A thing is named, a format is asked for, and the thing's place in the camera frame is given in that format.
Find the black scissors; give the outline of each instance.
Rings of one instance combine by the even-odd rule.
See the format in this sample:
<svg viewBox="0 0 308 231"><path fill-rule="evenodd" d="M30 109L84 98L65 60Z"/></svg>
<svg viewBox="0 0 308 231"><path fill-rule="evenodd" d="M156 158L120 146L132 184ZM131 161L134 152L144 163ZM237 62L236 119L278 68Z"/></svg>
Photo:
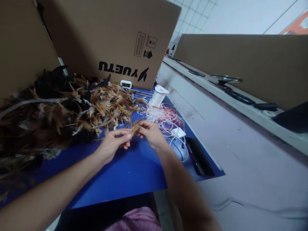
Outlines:
<svg viewBox="0 0 308 231"><path fill-rule="evenodd" d="M185 66L184 64L180 63L181 60L179 60L179 59L177 59L177 58L173 58L173 57L169 57L169 58L175 60L177 63L179 63L180 65L182 65L182 66L185 67L186 69L188 69L188 72L189 72L189 73L194 74L194 75L196 75L196 76L205 77L204 74L202 74L202 73L200 73L200 72L198 72L198 71L195 71L195 70L193 70L193 69L191 69L191 68Z"/></svg>

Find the blue tabletop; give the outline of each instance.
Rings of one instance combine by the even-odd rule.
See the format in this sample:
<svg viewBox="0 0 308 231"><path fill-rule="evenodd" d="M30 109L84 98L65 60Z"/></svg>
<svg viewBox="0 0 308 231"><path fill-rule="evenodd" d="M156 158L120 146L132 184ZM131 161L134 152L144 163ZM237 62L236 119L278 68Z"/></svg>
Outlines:
<svg viewBox="0 0 308 231"><path fill-rule="evenodd" d="M167 97L165 97L163 102L171 104ZM138 113L134 113L133 121L141 117L142 116ZM185 132L186 137L196 138L187 124L185 124ZM35 183L38 184L52 177L92 154L99 144L100 142L95 142L92 144L73 146L63 151L57 158L43 161L42 167L34 175ZM172 148L179 158L181 158L180 151L186 153L185 149L182 149L182 143L179 140L173 141ZM225 175L224 171L216 166L203 146L202 149L214 171L215 177ZM196 181L207 179L207 177L201 177L196 174L190 157L183 164ZM104 166L101 171L79 191L67 206L67 209L79 208L166 188L167 185L163 169L156 152L150 147L146 138L140 139L138 136L135 136L131 142L130 148L128 150L118 150L114 159L108 165ZM17 195L15 195L15 193L10 194L6 203L16 197Z"/></svg>

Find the cardboard divider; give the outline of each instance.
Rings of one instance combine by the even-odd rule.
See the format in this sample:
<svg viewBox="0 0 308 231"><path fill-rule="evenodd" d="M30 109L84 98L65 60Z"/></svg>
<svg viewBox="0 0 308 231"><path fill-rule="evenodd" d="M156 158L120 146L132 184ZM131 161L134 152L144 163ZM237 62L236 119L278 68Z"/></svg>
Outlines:
<svg viewBox="0 0 308 231"><path fill-rule="evenodd" d="M308 101L308 35L183 34L175 58L283 110Z"/></svg>
<svg viewBox="0 0 308 231"><path fill-rule="evenodd" d="M1 99L60 65L33 1L1 1L0 31Z"/></svg>

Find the cardboard box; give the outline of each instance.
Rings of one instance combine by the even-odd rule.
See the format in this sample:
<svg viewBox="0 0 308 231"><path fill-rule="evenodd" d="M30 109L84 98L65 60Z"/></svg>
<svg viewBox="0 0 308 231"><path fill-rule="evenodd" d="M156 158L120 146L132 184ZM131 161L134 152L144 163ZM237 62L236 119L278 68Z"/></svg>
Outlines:
<svg viewBox="0 0 308 231"><path fill-rule="evenodd" d="M41 0L68 72L151 89L181 8L166 0Z"/></svg>
<svg viewBox="0 0 308 231"><path fill-rule="evenodd" d="M60 64L33 1L1 0L0 15L0 99L4 99L29 87L44 69Z"/></svg>
<svg viewBox="0 0 308 231"><path fill-rule="evenodd" d="M183 34L175 58L288 110L308 100L308 35Z"/></svg>

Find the pink clothing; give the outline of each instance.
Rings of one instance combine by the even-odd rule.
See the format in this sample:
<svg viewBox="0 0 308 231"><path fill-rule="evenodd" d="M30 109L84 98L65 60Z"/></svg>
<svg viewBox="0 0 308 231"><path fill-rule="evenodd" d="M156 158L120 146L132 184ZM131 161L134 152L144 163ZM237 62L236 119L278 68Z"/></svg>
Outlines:
<svg viewBox="0 0 308 231"><path fill-rule="evenodd" d="M161 231L160 223L148 207L133 209L105 231Z"/></svg>

